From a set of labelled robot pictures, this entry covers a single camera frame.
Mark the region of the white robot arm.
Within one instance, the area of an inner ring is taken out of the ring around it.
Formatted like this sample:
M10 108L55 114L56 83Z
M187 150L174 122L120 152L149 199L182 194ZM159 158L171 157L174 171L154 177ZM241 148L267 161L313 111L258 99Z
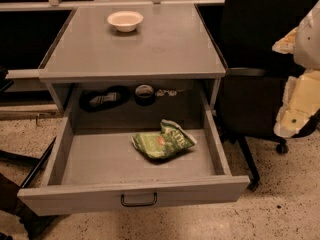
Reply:
M294 62L305 68L298 78L288 79L274 126L277 136L291 138L300 134L320 109L320 1L272 50L292 54Z

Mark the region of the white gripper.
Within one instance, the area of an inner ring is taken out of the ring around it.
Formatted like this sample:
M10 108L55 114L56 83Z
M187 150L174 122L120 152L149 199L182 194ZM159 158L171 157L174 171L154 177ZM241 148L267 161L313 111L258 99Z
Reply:
M293 28L272 46L274 52L292 54L297 28ZM274 133L283 138L304 137L317 127L320 110L320 72L306 70L301 76L290 76L285 84L282 106Z

